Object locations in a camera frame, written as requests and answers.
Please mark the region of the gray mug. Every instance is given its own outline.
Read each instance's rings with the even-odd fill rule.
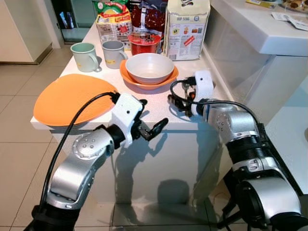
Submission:
[[[120,63],[128,56],[124,52],[124,43],[121,41],[106,41],[102,44],[106,66],[119,69]]]
[[[79,42],[71,46],[79,71],[91,72],[97,71],[99,64],[95,52],[95,46],[92,43]]]

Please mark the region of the white kitchen island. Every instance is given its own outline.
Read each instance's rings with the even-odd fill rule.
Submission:
[[[167,117],[168,125],[162,134],[149,143],[142,138],[135,141],[129,148],[119,148],[108,158],[98,170],[92,193],[98,203],[130,203],[161,202],[183,203],[192,194],[194,185],[205,170],[209,160],[217,153],[219,141],[216,132],[200,117],[191,118],[178,113],[167,102],[170,94],[169,86],[153,91],[146,91],[134,86],[126,85],[119,70],[106,67],[103,51],[96,26],[93,25],[84,42],[91,42],[96,46],[96,52],[102,58],[99,73],[82,73],[78,70],[72,58],[61,76],[76,73],[97,77],[113,84],[117,90],[128,92],[138,99],[147,99],[142,120],[150,127]],[[202,53],[201,59],[196,61],[174,62],[179,70],[178,79],[192,76],[195,71],[209,69],[210,66]],[[228,89],[220,78],[213,74],[216,83],[213,97],[232,100]],[[179,94],[183,91],[178,86]],[[73,140],[81,133],[93,130],[100,124],[108,125],[111,113],[108,112],[88,123],[76,126],[64,145],[65,153],[69,153]],[[31,120],[36,129],[48,129],[59,141],[65,128],[49,127],[41,124],[35,118]],[[231,162],[226,155],[227,167],[213,172],[210,189],[222,179],[230,169]]]

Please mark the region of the snack bag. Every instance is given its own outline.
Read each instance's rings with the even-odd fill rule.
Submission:
[[[95,8],[99,13],[95,23],[101,44],[118,40],[124,43],[126,50],[130,50],[128,35],[131,34],[131,18],[128,8],[117,1],[97,2]]]

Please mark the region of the black cable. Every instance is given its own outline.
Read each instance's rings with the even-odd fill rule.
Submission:
[[[244,104],[241,104],[241,103],[238,103],[238,102],[234,102],[234,101],[226,101],[226,100],[216,100],[216,101],[209,101],[209,102],[194,102],[194,101],[190,101],[190,100],[186,100],[180,96],[178,96],[173,88],[178,84],[178,83],[187,83],[186,80],[177,80],[177,81],[174,81],[171,86],[170,86],[170,91],[171,91],[171,94],[177,98],[178,100],[181,100],[185,103],[191,103],[191,104],[196,104],[196,105],[210,105],[210,104],[217,104],[217,103],[225,103],[225,104],[232,104],[232,105],[236,105],[242,109],[244,109],[245,111],[247,111],[255,120],[255,122],[257,124],[259,124],[259,120],[257,119],[257,116],[255,115],[255,113],[250,110],[248,107],[246,107]]]
[[[44,186],[43,186],[43,190],[42,190],[42,195],[41,195],[41,198],[40,198],[40,202],[39,202],[39,209],[38,209],[38,212],[42,212],[43,210],[43,206],[45,204],[45,201],[46,201],[46,197],[47,197],[47,192],[48,192],[48,185],[49,185],[49,182],[50,182],[50,178],[51,178],[51,174],[52,174],[52,170],[54,168],[54,165],[56,163],[56,160],[58,158],[58,155],[64,145],[64,142],[69,134],[69,132],[71,131],[71,129],[73,128],[73,125],[74,123],[76,122],[77,118],[80,116],[80,114],[82,113],[82,111],[90,104],[92,103],[93,101],[97,100],[98,98],[100,97],[103,97],[103,96],[106,96],[106,95],[109,95],[111,96],[112,98],[112,101],[114,102],[114,100],[117,100],[117,98],[119,97],[119,94],[118,93],[113,93],[113,92],[105,92],[105,93],[102,93],[102,94],[99,94],[95,97],[93,97],[92,99],[90,99],[88,102],[86,102],[79,110],[78,112],[75,114],[74,118],[72,119],[71,123],[69,124],[69,126],[67,127],[58,147],[57,147],[57,150],[55,151],[53,157],[52,157],[52,160],[51,160],[51,163],[48,167],[48,170],[47,170],[47,174],[46,174],[46,177],[45,177],[45,181],[44,181]]]
[[[226,214],[225,214],[224,212],[222,213],[222,220],[223,220],[223,223],[225,224],[225,227],[226,227],[227,231],[232,231],[232,230],[229,228],[228,223],[226,222]]]

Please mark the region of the white bowl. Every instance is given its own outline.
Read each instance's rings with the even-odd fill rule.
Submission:
[[[174,69],[173,62],[160,54],[141,53],[126,61],[125,68],[133,79],[147,85],[154,85],[167,79]]]

